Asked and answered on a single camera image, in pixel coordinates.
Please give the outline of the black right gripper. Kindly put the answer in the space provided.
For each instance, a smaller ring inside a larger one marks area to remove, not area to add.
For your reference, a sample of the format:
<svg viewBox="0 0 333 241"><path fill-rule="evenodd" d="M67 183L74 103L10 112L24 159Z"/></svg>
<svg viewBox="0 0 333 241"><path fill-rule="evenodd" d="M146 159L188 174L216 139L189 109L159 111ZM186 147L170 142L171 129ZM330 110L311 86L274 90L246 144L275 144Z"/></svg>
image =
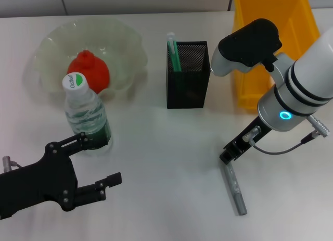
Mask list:
<svg viewBox="0 0 333 241"><path fill-rule="evenodd" d="M224 163L230 163L246 152L252 144L255 144L271 131L263 120L257 116L236 138L229 142L223 149L219 158Z"/></svg>

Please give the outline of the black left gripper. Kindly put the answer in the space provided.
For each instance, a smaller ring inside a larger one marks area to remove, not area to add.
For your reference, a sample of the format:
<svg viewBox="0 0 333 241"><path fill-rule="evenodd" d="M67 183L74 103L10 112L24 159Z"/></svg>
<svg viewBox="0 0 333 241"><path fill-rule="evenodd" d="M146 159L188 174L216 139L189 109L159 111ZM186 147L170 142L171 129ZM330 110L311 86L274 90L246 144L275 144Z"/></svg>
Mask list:
<svg viewBox="0 0 333 241"><path fill-rule="evenodd" d="M45 147L36 163L1 174L1 219L45 201L54 201L62 210L106 200L105 190L122 183L120 172L91 185L78 187L69 156L81 151L95 151L108 144L105 136L80 132L59 143Z"/></svg>

